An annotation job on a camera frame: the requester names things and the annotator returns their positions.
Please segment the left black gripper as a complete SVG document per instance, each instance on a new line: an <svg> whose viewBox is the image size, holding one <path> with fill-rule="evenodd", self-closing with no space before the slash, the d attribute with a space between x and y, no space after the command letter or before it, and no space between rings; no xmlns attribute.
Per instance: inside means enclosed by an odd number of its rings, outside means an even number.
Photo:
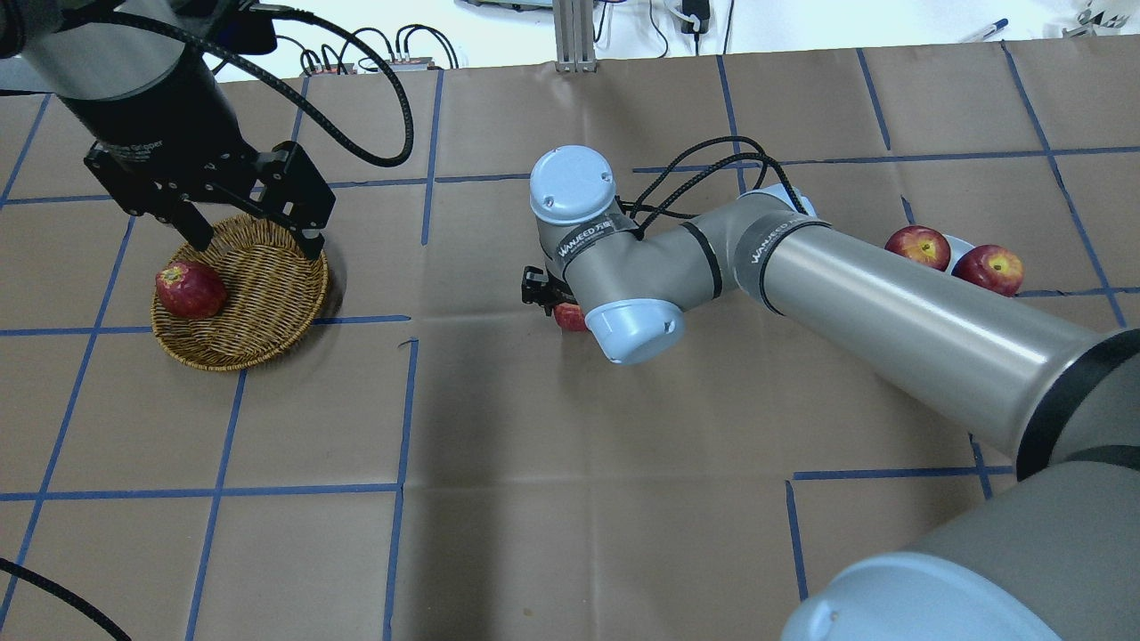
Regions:
<svg viewBox="0 0 1140 641"><path fill-rule="evenodd" d="M194 203L237 206L290 232L306 259L321 258L337 202L329 184L300 143L249 146L199 54L180 54L129 94L85 99L83 125L96 138L83 162L128 216L155 216L205 252L215 228Z"/></svg>

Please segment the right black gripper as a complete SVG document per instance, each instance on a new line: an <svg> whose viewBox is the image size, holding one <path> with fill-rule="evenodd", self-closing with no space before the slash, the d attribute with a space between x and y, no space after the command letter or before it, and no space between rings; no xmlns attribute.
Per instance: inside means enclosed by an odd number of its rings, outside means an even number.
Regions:
<svg viewBox="0 0 1140 641"><path fill-rule="evenodd" d="M571 303L571 291L565 281L536 266L526 266L521 279L522 305L538 305L547 317L554 315L557 305Z"/></svg>

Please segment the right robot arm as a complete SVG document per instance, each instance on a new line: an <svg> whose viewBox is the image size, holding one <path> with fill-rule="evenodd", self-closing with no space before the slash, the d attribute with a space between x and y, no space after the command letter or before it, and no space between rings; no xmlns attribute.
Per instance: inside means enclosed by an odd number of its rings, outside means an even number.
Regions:
<svg viewBox="0 0 1140 641"><path fill-rule="evenodd" d="M834 230L785 185L643 240L598 151L528 175L545 267L606 359L741 291L1001 451L1013 487L906 547L850 563L783 640L1135 640L1137 328L1096 332Z"/></svg>

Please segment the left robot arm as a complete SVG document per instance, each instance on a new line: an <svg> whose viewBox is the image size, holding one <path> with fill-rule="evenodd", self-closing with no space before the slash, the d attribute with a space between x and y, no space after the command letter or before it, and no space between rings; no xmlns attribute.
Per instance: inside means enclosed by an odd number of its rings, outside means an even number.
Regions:
<svg viewBox="0 0 1140 641"><path fill-rule="evenodd" d="M21 54L85 130L85 167L128 216L155 216L195 250L215 232L199 203L290 233L316 260L335 198L296 141L256 151L166 1L127 1L82 23L81 3L5 1L3 56ZM166 35L173 29L174 36Z"/></svg>

